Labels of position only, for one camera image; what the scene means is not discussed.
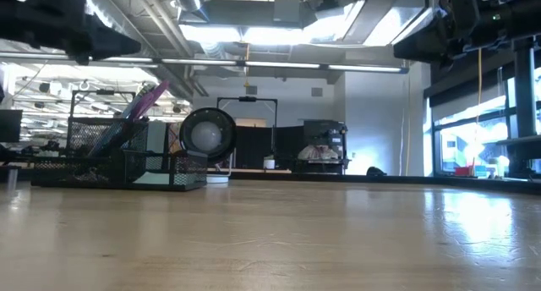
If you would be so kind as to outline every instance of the table surface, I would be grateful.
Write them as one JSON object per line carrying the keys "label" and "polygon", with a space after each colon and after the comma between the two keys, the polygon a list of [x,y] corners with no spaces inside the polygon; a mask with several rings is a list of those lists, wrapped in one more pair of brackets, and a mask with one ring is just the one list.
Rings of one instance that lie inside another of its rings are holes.
{"label": "table surface", "polygon": [[5,290],[541,290],[536,196],[231,181],[0,194]]}

